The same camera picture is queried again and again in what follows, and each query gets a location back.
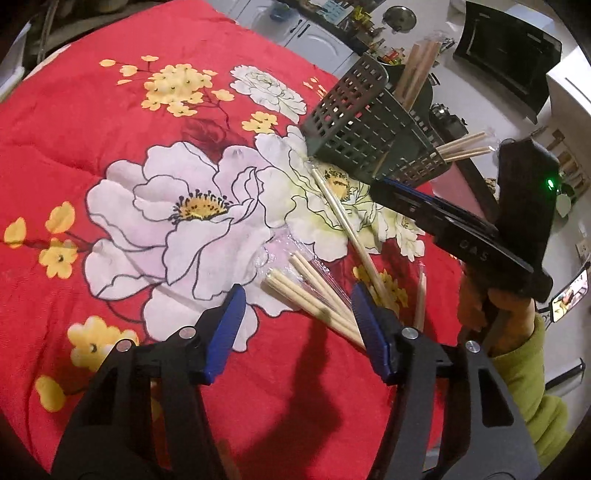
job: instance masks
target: person's hand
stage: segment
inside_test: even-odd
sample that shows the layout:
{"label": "person's hand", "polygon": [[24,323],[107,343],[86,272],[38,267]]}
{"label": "person's hand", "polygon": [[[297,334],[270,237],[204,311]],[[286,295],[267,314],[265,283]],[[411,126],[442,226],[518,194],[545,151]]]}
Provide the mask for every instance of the person's hand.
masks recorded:
{"label": "person's hand", "polygon": [[[478,292],[470,277],[464,275],[460,283],[460,301],[457,306],[457,319],[463,326],[477,332],[486,326],[486,319],[482,312],[482,303],[485,298]],[[534,333],[533,299],[524,299],[495,288],[488,290],[488,298],[496,307],[511,312],[503,334],[491,349],[491,356],[503,355],[518,349]]]}

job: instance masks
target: dark green basket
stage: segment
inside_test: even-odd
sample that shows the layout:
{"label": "dark green basket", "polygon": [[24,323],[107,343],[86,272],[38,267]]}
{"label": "dark green basket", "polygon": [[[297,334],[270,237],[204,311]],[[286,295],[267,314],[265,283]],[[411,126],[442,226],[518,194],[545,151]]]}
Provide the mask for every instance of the dark green basket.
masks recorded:
{"label": "dark green basket", "polygon": [[308,155],[364,183],[389,178],[417,187],[447,171],[426,120],[429,82],[410,113],[390,93],[403,70],[362,56],[304,121]]}

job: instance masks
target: wall outlet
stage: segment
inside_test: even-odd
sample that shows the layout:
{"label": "wall outlet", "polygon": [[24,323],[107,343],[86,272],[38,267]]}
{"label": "wall outlet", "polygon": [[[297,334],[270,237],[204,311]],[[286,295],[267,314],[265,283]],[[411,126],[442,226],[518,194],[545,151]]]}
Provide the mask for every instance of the wall outlet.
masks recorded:
{"label": "wall outlet", "polygon": [[589,243],[587,237],[584,237],[580,242],[577,243],[577,253],[581,262],[584,262],[589,257]]}

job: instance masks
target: blue gripper pad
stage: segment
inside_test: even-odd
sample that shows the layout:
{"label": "blue gripper pad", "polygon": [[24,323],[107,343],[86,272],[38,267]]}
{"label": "blue gripper pad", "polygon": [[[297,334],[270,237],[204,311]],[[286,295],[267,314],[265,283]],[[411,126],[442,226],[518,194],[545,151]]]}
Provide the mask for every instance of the blue gripper pad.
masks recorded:
{"label": "blue gripper pad", "polygon": [[232,345],[236,340],[238,329],[246,310],[246,292],[242,286],[235,284],[224,303],[218,307],[222,311],[217,329],[207,345],[207,355],[203,375],[208,384],[223,372]]}
{"label": "blue gripper pad", "polygon": [[363,282],[353,287],[351,304],[371,366],[387,383],[395,373],[390,366],[389,346],[376,318],[376,304]]}

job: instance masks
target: person's arm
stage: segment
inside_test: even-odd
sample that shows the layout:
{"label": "person's arm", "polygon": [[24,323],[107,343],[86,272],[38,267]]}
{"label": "person's arm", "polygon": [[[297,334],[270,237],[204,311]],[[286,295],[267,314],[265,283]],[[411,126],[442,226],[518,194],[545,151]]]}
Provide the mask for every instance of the person's arm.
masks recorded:
{"label": "person's arm", "polygon": [[[545,468],[564,448],[570,433],[566,431],[566,405],[545,394],[544,322],[536,315],[531,299],[493,289],[488,296],[497,307],[511,312],[502,337],[492,348],[492,362],[519,408]],[[467,277],[460,288],[458,319],[475,330],[486,322],[481,295]]]}

